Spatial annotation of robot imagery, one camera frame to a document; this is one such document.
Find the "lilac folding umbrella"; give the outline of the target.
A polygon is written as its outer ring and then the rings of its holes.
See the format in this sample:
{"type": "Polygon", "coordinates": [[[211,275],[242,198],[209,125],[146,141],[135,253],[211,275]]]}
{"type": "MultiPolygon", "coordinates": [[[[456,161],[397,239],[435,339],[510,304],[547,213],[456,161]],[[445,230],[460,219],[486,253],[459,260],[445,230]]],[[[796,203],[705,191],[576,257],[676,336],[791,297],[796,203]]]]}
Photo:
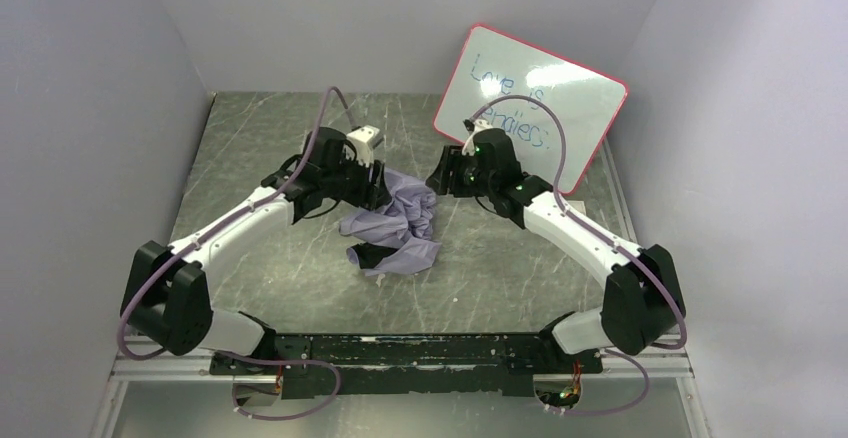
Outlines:
{"type": "Polygon", "coordinates": [[[359,242],[348,261],[367,276],[413,275],[433,266],[441,244],[433,239],[437,195],[424,181],[386,169],[390,202],[358,210],[339,223],[339,233],[359,242]]]}

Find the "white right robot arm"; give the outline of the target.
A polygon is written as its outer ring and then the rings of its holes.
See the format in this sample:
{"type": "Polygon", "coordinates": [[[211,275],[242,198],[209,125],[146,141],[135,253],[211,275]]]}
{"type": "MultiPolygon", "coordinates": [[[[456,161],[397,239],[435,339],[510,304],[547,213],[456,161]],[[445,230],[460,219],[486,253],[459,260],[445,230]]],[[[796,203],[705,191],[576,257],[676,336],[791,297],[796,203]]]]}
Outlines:
{"type": "Polygon", "coordinates": [[[544,333],[568,355],[613,347],[635,356],[663,347],[685,328],[685,303],[670,252],[642,247],[568,205],[546,180],[525,172],[500,129],[477,131],[443,148],[426,184],[438,195],[484,197],[498,216],[546,239],[587,270],[603,291],[600,306],[567,313],[544,333]]]}

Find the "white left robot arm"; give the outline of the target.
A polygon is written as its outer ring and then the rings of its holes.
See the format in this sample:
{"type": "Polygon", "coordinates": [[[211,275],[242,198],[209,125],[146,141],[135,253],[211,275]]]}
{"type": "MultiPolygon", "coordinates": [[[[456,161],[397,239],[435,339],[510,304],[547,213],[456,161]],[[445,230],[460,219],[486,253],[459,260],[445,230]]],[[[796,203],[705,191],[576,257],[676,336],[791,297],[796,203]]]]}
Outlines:
{"type": "Polygon", "coordinates": [[[248,362],[277,359],[276,332],[246,313],[214,309],[209,283],[233,270],[259,240],[315,217],[325,200],[367,210],[388,204],[385,166],[375,157],[383,140],[370,125],[348,133],[320,127],[301,153],[225,215],[169,245],[142,245],[120,309],[122,353],[132,354],[123,340],[132,327],[175,356],[202,348],[248,362]]]}

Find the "red framed whiteboard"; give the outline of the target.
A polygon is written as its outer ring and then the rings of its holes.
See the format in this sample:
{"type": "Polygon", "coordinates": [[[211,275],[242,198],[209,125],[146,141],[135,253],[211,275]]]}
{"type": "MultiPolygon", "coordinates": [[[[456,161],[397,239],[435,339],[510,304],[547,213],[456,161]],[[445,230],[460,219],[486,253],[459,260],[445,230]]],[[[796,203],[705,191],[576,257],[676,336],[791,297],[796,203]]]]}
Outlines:
{"type": "Polygon", "coordinates": [[[575,192],[629,93],[621,80],[490,26],[476,24],[433,126],[464,142],[477,111],[514,143],[522,168],[575,192]]]}

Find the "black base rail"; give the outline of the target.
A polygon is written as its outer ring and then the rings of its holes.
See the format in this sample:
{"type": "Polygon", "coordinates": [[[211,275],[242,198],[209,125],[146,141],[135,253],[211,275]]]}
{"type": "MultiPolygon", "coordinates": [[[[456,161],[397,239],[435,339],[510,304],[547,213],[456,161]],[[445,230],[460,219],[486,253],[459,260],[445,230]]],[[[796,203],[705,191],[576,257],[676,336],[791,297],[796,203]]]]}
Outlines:
{"type": "Polygon", "coordinates": [[[406,393],[499,392],[531,397],[542,375],[602,370],[596,349],[564,353],[541,332],[425,334],[277,333],[249,316],[200,342],[210,372],[237,383],[272,381],[283,399],[406,393]]]}

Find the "aluminium frame rail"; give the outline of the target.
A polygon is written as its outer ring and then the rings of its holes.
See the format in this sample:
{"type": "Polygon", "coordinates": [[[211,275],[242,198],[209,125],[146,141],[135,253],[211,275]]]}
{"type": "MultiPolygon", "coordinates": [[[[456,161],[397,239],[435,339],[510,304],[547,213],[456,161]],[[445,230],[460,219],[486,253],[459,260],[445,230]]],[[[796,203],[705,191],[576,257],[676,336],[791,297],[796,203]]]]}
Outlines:
{"type": "Polygon", "coordinates": [[[321,128],[228,214],[175,243],[143,244],[121,327],[162,354],[210,351],[210,373],[233,381],[238,414],[254,391],[249,378],[262,375],[274,378],[272,392],[283,399],[499,391],[573,414],[580,377],[598,373],[603,356],[633,360],[681,325],[685,304],[671,253],[617,237],[565,205],[545,179],[522,169],[511,140],[496,130],[446,146],[426,189],[487,198],[498,216],[574,258],[603,288],[598,310],[565,313],[537,332],[393,335],[280,333],[249,314],[214,310],[209,279],[253,240],[305,220],[325,200],[366,211],[389,203],[388,172],[373,156],[370,133],[321,128]]]}

